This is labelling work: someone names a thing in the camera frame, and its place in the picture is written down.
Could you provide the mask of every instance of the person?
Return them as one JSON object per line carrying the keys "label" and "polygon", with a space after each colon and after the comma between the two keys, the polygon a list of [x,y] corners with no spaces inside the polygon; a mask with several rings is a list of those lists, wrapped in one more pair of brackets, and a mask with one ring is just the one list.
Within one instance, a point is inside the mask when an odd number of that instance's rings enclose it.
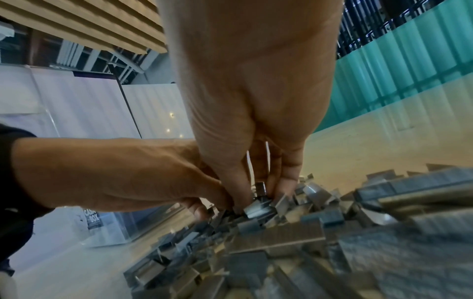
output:
{"label": "person", "polygon": [[305,140],[328,108],[342,6],[158,0],[196,141],[35,138],[1,126],[0,261],[56,207],[133,211],[180,202],[201,219],[199,198],[244,208],[247,152],[270,196],[291,194]]}

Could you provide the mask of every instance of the black sleeve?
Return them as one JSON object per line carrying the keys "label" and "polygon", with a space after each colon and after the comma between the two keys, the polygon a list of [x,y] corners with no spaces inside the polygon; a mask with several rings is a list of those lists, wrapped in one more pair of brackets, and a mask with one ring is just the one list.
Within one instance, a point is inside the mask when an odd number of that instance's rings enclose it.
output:
{"label": "black sleeve", "polygon": [[53,210],[32,200],[13,173],[11,148],[15,140],[24,137],[35,136],[0,124],[0,265],[31,238],[33,220]]}

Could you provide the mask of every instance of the wooden ceiling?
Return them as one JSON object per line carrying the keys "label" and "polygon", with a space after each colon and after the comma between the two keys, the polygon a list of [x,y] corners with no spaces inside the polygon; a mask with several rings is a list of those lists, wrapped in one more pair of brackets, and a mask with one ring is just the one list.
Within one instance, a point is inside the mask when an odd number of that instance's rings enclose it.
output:
{"label": "wooden ceiling", "polygon": [[0,15],[97,50],[167,52],[153,0],[0,0]]}

